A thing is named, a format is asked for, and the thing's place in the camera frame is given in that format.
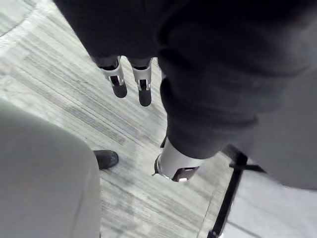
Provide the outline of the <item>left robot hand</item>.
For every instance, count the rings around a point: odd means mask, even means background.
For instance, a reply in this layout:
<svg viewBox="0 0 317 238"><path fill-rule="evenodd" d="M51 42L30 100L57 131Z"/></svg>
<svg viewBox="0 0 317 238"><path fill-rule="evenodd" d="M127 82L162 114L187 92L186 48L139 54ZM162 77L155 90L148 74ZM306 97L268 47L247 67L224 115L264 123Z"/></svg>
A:
<svg viewBox="0 0 317 238"><path fill-rule="evenodd" d="M168 141L234 145L280 183L317 187L314 0L57 0L99 66L157 58Z"/></svg>

